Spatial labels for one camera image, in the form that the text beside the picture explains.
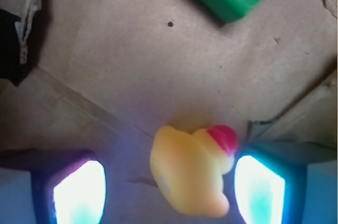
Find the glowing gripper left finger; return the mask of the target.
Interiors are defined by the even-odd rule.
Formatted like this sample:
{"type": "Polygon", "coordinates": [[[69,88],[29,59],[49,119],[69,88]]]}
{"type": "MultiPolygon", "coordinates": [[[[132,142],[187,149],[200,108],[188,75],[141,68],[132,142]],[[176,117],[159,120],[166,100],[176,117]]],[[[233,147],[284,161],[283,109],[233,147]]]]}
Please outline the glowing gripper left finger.
{"type": "Polygon", "coordinates": [[[1,223],[100,223],[105,202],[91,150],[1,151],[1,223]]]}

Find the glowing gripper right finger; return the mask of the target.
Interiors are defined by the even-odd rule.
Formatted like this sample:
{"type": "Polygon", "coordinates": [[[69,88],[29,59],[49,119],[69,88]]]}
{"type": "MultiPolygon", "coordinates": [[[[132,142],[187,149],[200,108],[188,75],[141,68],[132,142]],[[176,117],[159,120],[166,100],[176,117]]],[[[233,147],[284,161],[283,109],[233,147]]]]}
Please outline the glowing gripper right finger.
{"type": "Polygon", "coordinates": [[[245,223],[337,223],[337,151],[316,143],[251,143],[234,191],[245,223]]]}

